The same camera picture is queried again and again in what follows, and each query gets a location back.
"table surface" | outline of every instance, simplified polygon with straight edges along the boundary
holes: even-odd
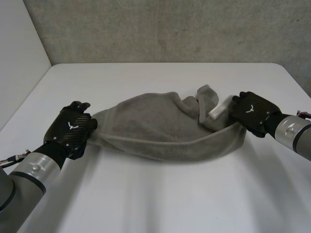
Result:
[[[90,102],[94,114],[148,92],[184,98],[205,84],[220,100],[253,91],[287,114],[311,109],[311,99],[276,64],[62,64],[0,132],[0,158],[40,146],[73,100]],[[82,159],[66,161],[19,233],[305,233],[310,219],[311,162],[270,136],[248,133],[241,149],[194,164],[88,146]]]

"crumpled towel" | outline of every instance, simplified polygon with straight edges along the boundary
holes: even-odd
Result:
[[[208,85],[184,100],[175,92],[136,96],[93,115],[98,128],[88,142],[161,161],[220,157],[243,144],[246,129],[230,121],[228,108],[209,115],[218,101]]]

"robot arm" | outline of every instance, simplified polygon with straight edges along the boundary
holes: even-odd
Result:
[[[276,141],[311,161],[311,122],[303,114],[282,114],[273,103],[252,93],[234,96],[231,116],[257,137],[268,133]]]
[[[311,122],[298,116],[275,114],[265,128],[279,143],[311,161]]]
[[[29,153],[7,175],[0,168],[0,232],[16,233],[39,203],[66,158],[82,157],[97,121],[84,111],[88,103],[62,109],[44,136],[44,144]]]

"white logo on hand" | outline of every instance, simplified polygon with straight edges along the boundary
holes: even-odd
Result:
[[[70,125],[70,122],[69,122],[69,121],[68,121],[68,126],[69,126],[69,129],[70,129],[70,130],[76,129],[76,128],[79,127],[78,125],[77,125],[77,126],[72,126],[72,125]]]
[[[251,109],[249,110],[249,111],[247,111],[246,113],[250,113],[250,112],[253,112],[254,111],[254,107],[253,107],[253,105],[251,105]]]

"carbon fiber hand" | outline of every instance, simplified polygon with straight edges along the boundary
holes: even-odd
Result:
[[[82,157],[86,141],[97,128],[97,120],[84,113],[89,103],[74,101],[64,107],[44,136],[45,142],[56,142],[68,152],[68,158]]]
[[[266,119],[274,113],[281,113],[275,104],[253,92],[241,92],[232,100],[236,105],[230,115],[257,137],[265,137],[268,133],[264,128]]]

